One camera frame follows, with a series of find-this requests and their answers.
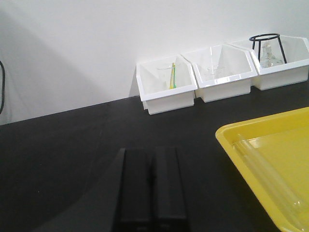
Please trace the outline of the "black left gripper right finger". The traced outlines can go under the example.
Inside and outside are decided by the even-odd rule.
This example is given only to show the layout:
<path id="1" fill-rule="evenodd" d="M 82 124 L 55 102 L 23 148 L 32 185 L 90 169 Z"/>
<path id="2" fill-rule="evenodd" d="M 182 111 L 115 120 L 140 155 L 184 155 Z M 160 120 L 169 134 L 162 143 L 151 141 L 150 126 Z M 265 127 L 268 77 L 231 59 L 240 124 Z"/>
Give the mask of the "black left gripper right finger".
<path id="1" fill-rule="evenodd" d="M 158 232 L 188 231 L 176 149 L 158 147 L 154 156 L 154 221 Z"/>

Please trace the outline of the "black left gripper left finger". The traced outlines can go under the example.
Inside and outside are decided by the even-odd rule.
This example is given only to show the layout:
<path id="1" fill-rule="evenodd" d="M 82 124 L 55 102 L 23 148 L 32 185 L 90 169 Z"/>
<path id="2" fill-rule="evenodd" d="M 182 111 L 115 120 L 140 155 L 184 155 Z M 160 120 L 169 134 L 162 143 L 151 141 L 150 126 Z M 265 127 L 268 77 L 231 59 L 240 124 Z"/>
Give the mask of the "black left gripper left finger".
<path id="1" fill-rule="evenodd" d="M 143 149 L 121 150 L 123 165 L 113 232 L 152 230 L 151 181 L 148 155 Z"/>

